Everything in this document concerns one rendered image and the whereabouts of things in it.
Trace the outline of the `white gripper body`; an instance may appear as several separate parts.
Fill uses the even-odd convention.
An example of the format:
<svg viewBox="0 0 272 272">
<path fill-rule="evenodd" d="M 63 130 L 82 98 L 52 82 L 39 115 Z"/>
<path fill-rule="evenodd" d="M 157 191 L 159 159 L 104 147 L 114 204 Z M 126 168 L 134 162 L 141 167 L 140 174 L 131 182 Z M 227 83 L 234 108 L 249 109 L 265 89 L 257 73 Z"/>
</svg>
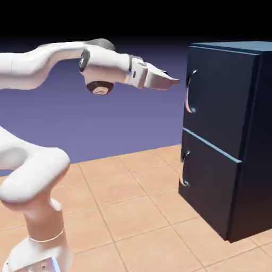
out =
<svg viewBox="0 0 272 272">
<path fill-rule="evenodd" d="M 171 86 L 179 83 L 179 79 L 172 78 L 165 71 L 150 63 L 146 63 L 146 65 L 147 75 L 143 85 L 145 88 L 168 90 Z"/>
</svg>

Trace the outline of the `dark blue cabinet door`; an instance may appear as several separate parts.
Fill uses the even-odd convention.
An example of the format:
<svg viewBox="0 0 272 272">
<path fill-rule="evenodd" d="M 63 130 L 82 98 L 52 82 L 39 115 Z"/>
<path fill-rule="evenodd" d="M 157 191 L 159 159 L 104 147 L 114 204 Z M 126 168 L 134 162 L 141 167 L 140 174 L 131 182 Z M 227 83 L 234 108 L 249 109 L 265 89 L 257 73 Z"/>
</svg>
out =
<svg viewBox="0 0 272 272">
<path fill-rule="evenodd" d="M 178 192 L 223 238 L 227 239 L 233 191 L 242 161 L 184 128 L 181 153 L 190 151 Z"/>
<path fill-rule="evenodd" d="M 243 129 L 255 89 L 260 52 L 192 45 L 187 73 L 198 70 L 189 85 L 183 127 L 241 160 Z"/>
</svg>

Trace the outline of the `dark blue cabinet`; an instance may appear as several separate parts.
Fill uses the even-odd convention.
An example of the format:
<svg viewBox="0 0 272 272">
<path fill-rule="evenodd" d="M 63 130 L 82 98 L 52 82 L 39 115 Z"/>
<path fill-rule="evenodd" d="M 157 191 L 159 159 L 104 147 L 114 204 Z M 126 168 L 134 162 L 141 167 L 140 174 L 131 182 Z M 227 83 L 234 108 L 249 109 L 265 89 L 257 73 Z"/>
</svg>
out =
<svg viewBox="0 0 272 272">
<path fill-rule="evenodd" d="M 192 45 L 260 52 L 226 239 L 236 242 L 272 229 L 272 42 L 199 42 L 189 48 Z"/>
</svg>

